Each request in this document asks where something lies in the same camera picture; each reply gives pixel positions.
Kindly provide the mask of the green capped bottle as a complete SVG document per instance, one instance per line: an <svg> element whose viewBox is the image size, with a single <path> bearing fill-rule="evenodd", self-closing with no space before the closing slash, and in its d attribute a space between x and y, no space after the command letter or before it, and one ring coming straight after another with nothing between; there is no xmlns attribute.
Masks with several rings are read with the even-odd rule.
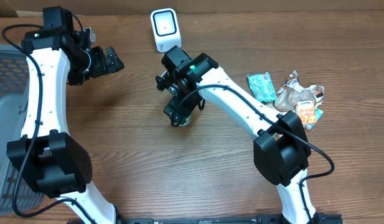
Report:
<svg viewBox="0 0 384 224"><path fill-rule="evenodd" d="M183 119L183 122L180 125L181 126L186 126L186 125L188 125L190 123L190 121L191 121L191 116L185 117Z"/></svg>

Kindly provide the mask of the teal tissue pack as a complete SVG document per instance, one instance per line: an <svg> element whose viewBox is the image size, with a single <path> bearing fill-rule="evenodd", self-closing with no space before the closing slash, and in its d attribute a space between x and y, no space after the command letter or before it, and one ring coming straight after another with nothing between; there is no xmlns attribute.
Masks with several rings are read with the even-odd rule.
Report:
<svg viewBox="0 0 384 224"><path fill-rule="evenodd" d="M321 109L316 108L316 121L319 121L323 114L324 112Z"/></svg>

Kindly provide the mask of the green snack packet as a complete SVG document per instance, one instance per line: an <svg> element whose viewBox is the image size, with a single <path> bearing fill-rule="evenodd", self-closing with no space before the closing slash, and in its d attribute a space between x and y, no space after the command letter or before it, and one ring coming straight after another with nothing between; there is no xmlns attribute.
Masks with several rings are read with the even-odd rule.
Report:
<svg viewBox="0 0 384 224"><path fill-rule="evenodd" d="M247 80L256 100L265 103L276 101L277 96L269 72L247 75Z"/></svg>

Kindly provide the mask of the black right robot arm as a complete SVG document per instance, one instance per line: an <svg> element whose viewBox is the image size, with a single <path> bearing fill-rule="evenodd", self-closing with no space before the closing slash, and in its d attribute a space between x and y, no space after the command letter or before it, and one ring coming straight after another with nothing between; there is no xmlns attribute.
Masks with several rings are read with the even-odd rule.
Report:
<svg viewBox="0 0 384 224"><path fill-rule="evenodd" d="M316 209L303 181L311 149L299 116L292 111L281 114L260 103L207 54L192 58L174 46L161 62L166 71L155 80L158 90L168 90L173 95L164 109L171 125L188 124L193 110L202 110L206 102L219 107L252 139L254 164L276 186L283 220L314 223Z"/></svg>

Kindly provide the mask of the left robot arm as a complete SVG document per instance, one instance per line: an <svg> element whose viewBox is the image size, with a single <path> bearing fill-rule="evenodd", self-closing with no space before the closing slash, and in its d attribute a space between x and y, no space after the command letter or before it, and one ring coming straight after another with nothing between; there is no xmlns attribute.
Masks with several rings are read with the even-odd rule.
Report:
<svg viewBox="0 0 384 224"><path fill-rule="evenodd" d="M7 144L6 153L33 192L64 203L82 223L122 223L92 181L86 149L71 137L67 125L66 88L124 68L113 48L94 46L88 27L60 6L43 10L43 24L28 24L18 46L29 68L27 114L20 138Z"/></svg>

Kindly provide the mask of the orange tissue pack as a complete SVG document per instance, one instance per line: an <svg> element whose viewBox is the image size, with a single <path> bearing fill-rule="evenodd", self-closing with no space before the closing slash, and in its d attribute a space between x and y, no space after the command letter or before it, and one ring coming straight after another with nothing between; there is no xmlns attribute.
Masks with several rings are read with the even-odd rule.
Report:
<svg viewBox="0 0 384 224"><path fill-rule="evenodd" d="M296 114L306 129L311 129L317 122L316 109L312 100L297 102Z"/></svg>

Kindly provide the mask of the beige plastic pouch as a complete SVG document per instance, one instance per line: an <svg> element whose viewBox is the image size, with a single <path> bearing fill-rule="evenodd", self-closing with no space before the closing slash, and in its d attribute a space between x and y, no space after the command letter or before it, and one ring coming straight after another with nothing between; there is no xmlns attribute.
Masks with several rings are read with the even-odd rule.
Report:
<svg viewBox="0 0 384 224"><path fill-rule="evenodd" d="M311 85L309 87L303 87L299 82L297 71L293 71L277 92L277 99L266 103L266 106L280 113L286 113L288 111L295 111L298 102L311 100L314 103L314 107L317 108L322 104L324 94L324 86Z"/></svg>

